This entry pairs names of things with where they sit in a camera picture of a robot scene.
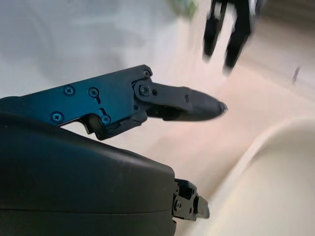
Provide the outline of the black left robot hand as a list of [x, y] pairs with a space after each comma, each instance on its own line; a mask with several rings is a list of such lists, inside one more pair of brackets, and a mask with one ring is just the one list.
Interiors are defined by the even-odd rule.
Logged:
[[263, 0], [213, 0], [203, 36], [203, 57], [209, 60], [220, 35], [227, 5], [234, 6], [236, 18], [225, 52], [224, 70], [233, 70], [254, 26], [260, 17]]

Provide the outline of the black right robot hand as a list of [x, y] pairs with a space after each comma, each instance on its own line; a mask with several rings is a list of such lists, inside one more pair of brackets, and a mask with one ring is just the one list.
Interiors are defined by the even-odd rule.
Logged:
[[205, 121], [226, 105], [154, 83], [140, 65], [0, 101], [3, 236], [172, 236], [176, 219], [210, 216], [173, 169], [103, 140], [147, 118]]

